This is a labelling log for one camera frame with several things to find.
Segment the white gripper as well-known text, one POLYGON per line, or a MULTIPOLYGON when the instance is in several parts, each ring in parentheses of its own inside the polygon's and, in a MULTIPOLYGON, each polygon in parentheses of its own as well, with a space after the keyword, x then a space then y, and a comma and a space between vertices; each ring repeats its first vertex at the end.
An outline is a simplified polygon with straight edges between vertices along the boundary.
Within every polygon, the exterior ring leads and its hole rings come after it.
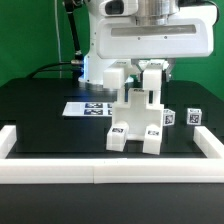
POLYGON ((97 53, 106 59, 206 57, 213 46, 212 24, 199 18, 171 16, 157 26, 138 26, 131 17, 107 18, 97 28, 97 53))

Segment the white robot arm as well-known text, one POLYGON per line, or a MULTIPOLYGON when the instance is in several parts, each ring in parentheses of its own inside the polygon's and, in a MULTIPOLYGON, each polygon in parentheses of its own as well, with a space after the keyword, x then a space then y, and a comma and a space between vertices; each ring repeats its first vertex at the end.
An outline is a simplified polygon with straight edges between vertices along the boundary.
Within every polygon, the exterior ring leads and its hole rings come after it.
POLYGON ((90 19, 83 80, 120 89, 129 76, 145 90, 170 79, 177 58, 213 52, 219 8, 210 0, 85 0, 90 19))

